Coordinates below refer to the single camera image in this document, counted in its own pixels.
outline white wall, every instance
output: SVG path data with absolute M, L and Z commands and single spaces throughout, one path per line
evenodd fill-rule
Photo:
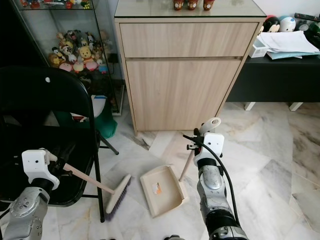
M 294 16 L 295 13 L 319 16 L 320 0 L 254 0 L 267 14 L 281 17 Z

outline black folding chair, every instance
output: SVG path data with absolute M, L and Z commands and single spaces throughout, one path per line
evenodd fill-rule
M 90 128 L 66 128 L 21 121 L 11 124 L 4 116 L 61 111 L 89 117 Z M 30 184 L 23 171 L 21 154 L 26 150 L 45 148 L 55 153 L 75 144 L 68 164 L 89 175 L 94 163 L 95 176 L 101 181 L 98 149 L 102 136 L 95 129 L 91 97 L 76 76 L 57 68 L 0 68 L 0 201 L 14 201 Z M 98 198 L 100 221 L 105 221 L 102 191 L 85 195 L 86 181 L 76 176 L 60 178 L 52 191 L 49 205 L 67 207 L 81 197 Z

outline dustpan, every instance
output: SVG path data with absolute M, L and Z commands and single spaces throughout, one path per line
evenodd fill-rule
M 140 177 L 152 217 L 162 215 L 188 201 L 183 182 L 173 165 L 154 168 Z

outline marble floor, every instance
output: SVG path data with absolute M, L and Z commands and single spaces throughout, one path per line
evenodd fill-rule
M 226 103 L 217 133 L 225 136 L 224 162 L 235 192 L 242 228 L 251 240 L 320 240 L 320 105 L 303 104 L 290 112 L 286 103 Z M 120 154 L 99 151 L 102 182 L 115 187 L 132 175 L 126 197 L 111 222 L 100 223 L 98 201 L 82 198 L 66 208 L 49 207 L 43 240 L 163 240 L 178 234 L 208 240 L 199 210 L 198 170 L 192 165 L 184 184 L 189 201 L 151 218 L 140 176 L 154 167 L 174 164 L 182 172 L 191 131 L 134 135 L 128 100 L 109 141 Z M 96 193 L 87 184 L 85 193 Z M 109 195 L 103 193 L 104 202 Z M 4 231 L 8 216 L 0 221 Z

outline black cable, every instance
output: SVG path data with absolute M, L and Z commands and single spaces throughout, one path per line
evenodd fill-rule
M 4 213 L 2 213 L 2 214 L 0 215 L 0 220 L 1 220 L 9 211 L 10 211 L 10 208 L 8 208 L 7 210 L 5 210 Z M 1 229 L 0 229 L 0 240 L 3 240 Z
M 237 206 L 236 206 L 236 199 L 235 199 L 234 188 L 233 188 L 233 186 L 232 186 L 232 182 L 231 182 L 229 173 L 228 173 L 227 169 L 225 168 L 224 164 L 222 163 L 222 161 L 220 160 L 220 158 L 215 154 L 215 152 L 212 151 L 212 150 L 210 149 L 210 147 L 208 147 L 207 145 L 205 145 L 203 142 L 200 142 L 200 141 L 196 140 L 195 138 L 190 137 L 190 136 L 187 136 L 187 135 L 183 135 L 183 137 L 186 138 L 186 139 L 189 139 L 189 140 L 195 142 L 195 144 L 200 145 L 200 146 L 204 147 L 205 149 L 207 149 L 207 150 L 214 156 L 214 158 L 219 162 L 220 166 L 222 167 L 222 169 L 223 169 L 223 171 L 224 171 L 224 173 L 225 173 L 226 179 L 228 180 L 228 183 L 229 183 L 230 192 L 231 192 L 231 199 L 232 199 L 232 206 L 233 206 L 234 218 L 235 218 L 236 223 L 240 225 L 239 218 L 238 218 L 238 212 L 237 212 Z

